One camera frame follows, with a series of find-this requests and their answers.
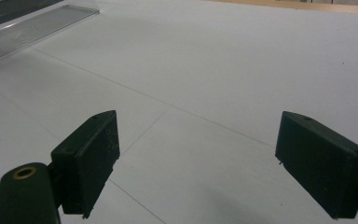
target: clear plastic sheet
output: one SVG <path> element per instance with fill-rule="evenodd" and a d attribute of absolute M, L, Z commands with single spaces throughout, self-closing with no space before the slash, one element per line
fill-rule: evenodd
<path fill-rule="evenodd" d="M 93 1 L 62 1 L 2 23 L 0 58 L 98 13 L 97 4 Z"/>

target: wooden surface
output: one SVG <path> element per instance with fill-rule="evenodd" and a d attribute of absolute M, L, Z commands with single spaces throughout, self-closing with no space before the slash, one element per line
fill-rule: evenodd
<path fill-rule="evenodd" d="M 320 3 L 302 3 L 302 2 L 270 1 L 270 0 L 209 0 L 209 1 L 247 4 L 247 5 L 264 6 L 264 7 L 286 7 L 286 8 L 295 8 L 295 9 L 358 13 L 358 6 L 347 6 L 347 5 L 331 5 L 331 4 L 320 4 Z"/>

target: brass insert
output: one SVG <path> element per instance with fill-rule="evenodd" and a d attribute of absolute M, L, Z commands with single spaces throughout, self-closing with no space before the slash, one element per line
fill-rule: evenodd
<path fill-rule="evenodd" d="M 36 173 L 36 168 L 34 168 L 33 166 L 21 167 L 13 174 L 13 179 L 17 179 L 17 180 L 25 179 L 30 177 L 31 175 L 34 175 L 35 173 Z"/>

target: white surface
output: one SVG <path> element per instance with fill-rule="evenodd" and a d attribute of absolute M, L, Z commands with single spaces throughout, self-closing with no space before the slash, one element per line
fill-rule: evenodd
<path fill-rule="evenodd" d="M 0 178 L 25 163 L 50 161 L 59 141 L 0 94 Z"/>
<path fill-rule="evenodd" d="M 283 110 L 358 143 L 357 14 L 203 1 L 100 7 L 0 61 L 0 175 L 48 162 L 88 117 L 115 109 L 114 184 L 89 220 L 64 223 L 338 223 L 273 147 Z"/>
<path fill-rule="evenodd" d="M 358 143 L 358 14 L 116 2 L 36 48 L 270 146 L 283 110 Z"/>

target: screw hole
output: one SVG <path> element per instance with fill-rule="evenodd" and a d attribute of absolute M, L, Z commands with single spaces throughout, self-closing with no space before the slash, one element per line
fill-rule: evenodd
<path fill-rule="evenodd" d="M 18 180 L 25 179 L 30 177 L 31 175 L 34 175 L 35 173 L 36 168 L 34 168 L 33 166 L 22 167 L 13 174 L 13 178 Z"/>

